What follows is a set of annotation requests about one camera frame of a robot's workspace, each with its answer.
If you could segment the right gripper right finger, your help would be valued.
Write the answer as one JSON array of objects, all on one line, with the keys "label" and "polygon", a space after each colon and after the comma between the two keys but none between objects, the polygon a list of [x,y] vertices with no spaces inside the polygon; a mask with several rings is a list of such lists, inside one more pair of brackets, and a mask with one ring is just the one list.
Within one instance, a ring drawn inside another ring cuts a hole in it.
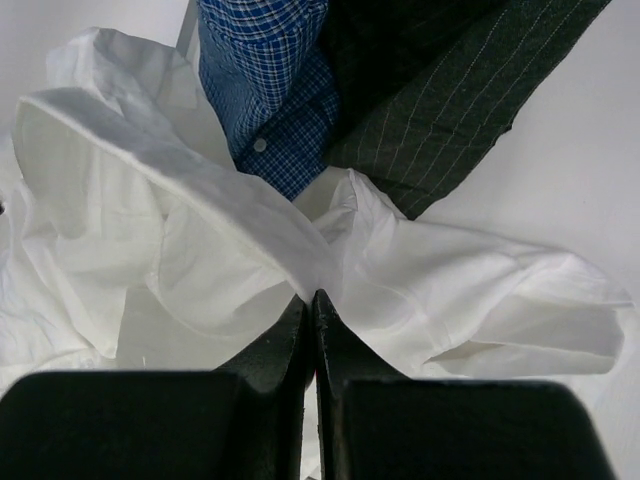
[{"label": "right gripper right finger", "polygon": [[610,479],[585,408],[551,382],[413,380],[314,295],[325,479]]}]

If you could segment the white shirt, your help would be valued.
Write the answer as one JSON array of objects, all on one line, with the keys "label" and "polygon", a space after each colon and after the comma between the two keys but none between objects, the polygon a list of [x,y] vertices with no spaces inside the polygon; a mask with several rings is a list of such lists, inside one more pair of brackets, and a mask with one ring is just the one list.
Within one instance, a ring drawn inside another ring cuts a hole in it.
[{"label": "white shirt", "polygon": [[173,48],[91,28],[46,74],[2,155],[1,401],[37,373],[216,369],[299,298],[296,479],[323,478],[318,291],[413,380],[556,383],[588,416],[637,351],[630,295],[572,253],[407,220],[351,170],[309,206],[238,172]]}]

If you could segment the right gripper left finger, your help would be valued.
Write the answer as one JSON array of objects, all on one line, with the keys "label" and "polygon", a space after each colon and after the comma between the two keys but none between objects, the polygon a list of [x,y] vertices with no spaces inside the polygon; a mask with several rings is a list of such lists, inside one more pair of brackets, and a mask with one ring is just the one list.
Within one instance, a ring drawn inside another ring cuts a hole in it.
[{"label": "right gripper left finger", "polygon": [[5,479],[296,479],[307,308],[208,371],[44,372],[1,401]]}]

